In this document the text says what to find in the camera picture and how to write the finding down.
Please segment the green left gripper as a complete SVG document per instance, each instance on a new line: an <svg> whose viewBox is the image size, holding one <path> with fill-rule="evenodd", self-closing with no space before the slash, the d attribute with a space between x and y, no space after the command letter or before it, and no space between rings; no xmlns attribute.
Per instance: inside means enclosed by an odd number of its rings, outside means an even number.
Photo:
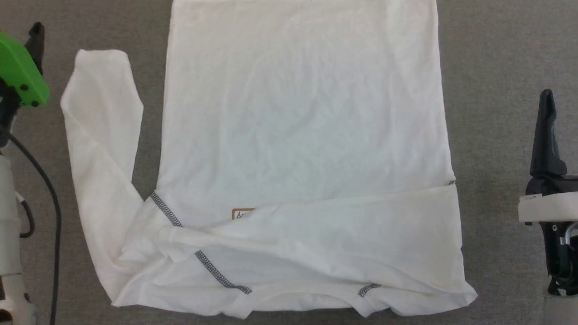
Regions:
<svg viewBox="0 0 578 325"><path fill-rule="evenodd" d="M7 86L16 89L25 107L44 105L49 99L49 86L43 77L45 26L37 21L30 28L25 44L0 33L0 76Z"/></svg>

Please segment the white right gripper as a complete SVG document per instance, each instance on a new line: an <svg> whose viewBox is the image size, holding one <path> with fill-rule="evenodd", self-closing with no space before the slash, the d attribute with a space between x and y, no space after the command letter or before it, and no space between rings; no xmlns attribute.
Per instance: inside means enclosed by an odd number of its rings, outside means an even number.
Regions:
<svg viewBox="0 0 578 325"><path fill-rule="evenodd" d="M526 195L520 197L520 222L539 224L544 239L545 260L553 295L578 293L577 177L565 176L555 133L557 109L553 91L540 94Z"/></svg>

